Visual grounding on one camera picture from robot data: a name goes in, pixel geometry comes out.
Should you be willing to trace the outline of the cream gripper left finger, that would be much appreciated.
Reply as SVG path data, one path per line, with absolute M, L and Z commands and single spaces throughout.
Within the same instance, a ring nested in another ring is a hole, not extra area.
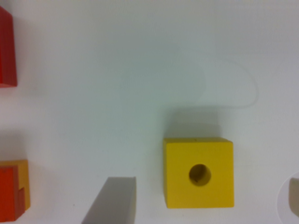
M 136 178 L 109 177 L 81 224 L 135 224 Z

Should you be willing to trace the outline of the cream gripper right finger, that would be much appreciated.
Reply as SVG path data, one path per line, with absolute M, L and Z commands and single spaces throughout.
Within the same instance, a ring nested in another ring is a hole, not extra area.
M 289 182 L 289 206 L 299 217 L 299 178 L 291 178 Z

